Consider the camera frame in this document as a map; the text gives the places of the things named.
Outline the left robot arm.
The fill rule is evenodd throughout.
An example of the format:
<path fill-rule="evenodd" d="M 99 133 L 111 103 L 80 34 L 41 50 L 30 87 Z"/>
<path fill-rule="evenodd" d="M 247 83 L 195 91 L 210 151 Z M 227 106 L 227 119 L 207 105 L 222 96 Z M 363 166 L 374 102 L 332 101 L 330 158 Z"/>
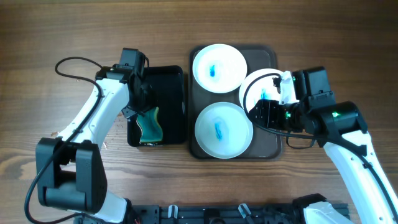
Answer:
<path fill-rule="evenodd" d="M 148 58 L 125 48 L 119 63 L 101 67 L 94 89 L 75 119 L 55 138 L 42 138 L 35 149 L 37 175 L 25 198 L 29 210 L 34 190 L 45 207 L 72 212 L 72 218 L 98 223 L 140 223 L 131 201 L 108 190 L 101 145 L 119 113 L 136 118 L 143 135 L 162 138 L 158 107 L 145 83 Z"/>

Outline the pale blue plate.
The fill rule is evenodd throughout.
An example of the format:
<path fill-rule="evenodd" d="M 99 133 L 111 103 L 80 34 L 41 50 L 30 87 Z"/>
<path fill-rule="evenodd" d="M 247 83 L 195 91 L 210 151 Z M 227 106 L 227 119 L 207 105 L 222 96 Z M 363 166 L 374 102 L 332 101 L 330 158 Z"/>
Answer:
<path fill-rule="evenodd" d="M 195 121 L 194 135 L 199 147 L 209 156 L 231 159 L 248 149 L 254 128 L 240 106 L 217 102 L 200 112 Z"/>

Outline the green yellow sponge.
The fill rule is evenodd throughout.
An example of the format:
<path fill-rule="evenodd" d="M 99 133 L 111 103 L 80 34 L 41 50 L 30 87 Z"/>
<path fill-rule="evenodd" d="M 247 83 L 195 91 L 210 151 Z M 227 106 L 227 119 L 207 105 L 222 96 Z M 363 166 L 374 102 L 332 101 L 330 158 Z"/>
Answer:
<path fill-rule="evenodd" d="M 163 130 L 158 121 L 159 107 L 146 111 L 136 119 L 141 130 L 141 144 L 157 144 L 163 140 Z"/>

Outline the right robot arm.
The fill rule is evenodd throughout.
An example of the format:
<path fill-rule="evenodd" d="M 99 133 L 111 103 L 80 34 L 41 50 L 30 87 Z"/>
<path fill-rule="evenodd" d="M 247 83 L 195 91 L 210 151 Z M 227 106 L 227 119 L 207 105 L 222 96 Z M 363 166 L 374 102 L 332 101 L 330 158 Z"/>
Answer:
<path fill-rule="evenodd" d="M 271 78 L 279 97 L 260 98 L 252 109 L 250 89 Z M 309 139 L 338 169 L 363 223 L 397 223 L 397 195 L 374 152 L 368 126 L 351 101 L 337 103 L 324 67 L 268 73 L 248 82 L 241 102 L 258 128 L 286 139 Z"/>

